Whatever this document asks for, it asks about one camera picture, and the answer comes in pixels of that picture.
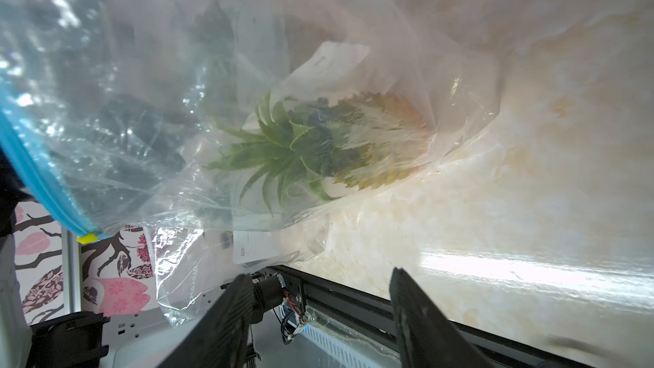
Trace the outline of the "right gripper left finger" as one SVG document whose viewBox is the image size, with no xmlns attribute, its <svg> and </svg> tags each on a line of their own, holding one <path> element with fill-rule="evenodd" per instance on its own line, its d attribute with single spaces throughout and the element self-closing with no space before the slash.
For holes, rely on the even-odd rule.
<svg viewBox="0 0 654 368">
<path fill-rule="evenodd" d="M 241 274 L 161 367 L 243 367 L 254 313 L 252 278 Z"/>
</svg>

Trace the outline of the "pineapple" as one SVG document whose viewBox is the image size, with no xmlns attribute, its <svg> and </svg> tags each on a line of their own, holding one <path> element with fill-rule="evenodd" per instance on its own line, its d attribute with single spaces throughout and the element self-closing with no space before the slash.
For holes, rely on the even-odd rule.
<svg viewBox="0 0 654 368">
<path fill-rule="evenodd" d="M 254 114 L 255 129 L 219 126 L 238 141 L 220 148 L 206 169 L 250 171 L 239 195 L 259 184 L 269 210 L 305 194 L 333 202 L 327 183 L 365 190 L 404 180 L 429 150 L 424 117 L 399 95 L 362 91 L 336 102 L 292 96 L 273 102 L 267 94 Z"/>
</svg>

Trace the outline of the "zip bag with blue seal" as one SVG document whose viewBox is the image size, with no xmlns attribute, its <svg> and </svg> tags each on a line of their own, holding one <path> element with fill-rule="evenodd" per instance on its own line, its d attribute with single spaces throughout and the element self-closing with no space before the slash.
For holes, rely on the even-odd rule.
<svg viewBox="0 0 654 368">
<path fill-rule="evenodd" d="M 405 98 L 431 135 L 415 175 L 494 118 L 498 79 L 495 57 L 395 0 L 1 0 L 1 148 L 88 238 L 127 224 L 275 232 L 376 190 L 327 183 L 333 202 L 269 210 L 259 184 L 239 195 L 250 171 L 207 170 L 238 141 L 219 126 L 255 129 L 267 94 Z"/>
</svg>

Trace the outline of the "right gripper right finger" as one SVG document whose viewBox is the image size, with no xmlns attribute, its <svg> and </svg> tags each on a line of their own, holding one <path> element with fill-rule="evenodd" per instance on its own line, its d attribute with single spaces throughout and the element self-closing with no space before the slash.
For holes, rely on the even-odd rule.
<svg viewBox="0 0 654 368">
<path fill-rule="evenodd" d="M 404 269 L 394 269 L 389 294 L 403 367 L 491 367 Z"/>
</svg>

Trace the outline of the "clear zip bag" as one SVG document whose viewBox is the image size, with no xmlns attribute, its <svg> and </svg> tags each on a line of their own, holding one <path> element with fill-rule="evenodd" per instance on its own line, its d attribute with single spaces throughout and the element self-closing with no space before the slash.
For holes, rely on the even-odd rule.
<svg viewBox="0 0 654 368">
<path fill-rule="evenodd" d="M 328 216 L 276 232 L 148 228 L 158 305 L 173 327 L 195 320 L 221 296 L 220 287 L 240 274 L 322 253 L 329 230 Z"/>
</svg>

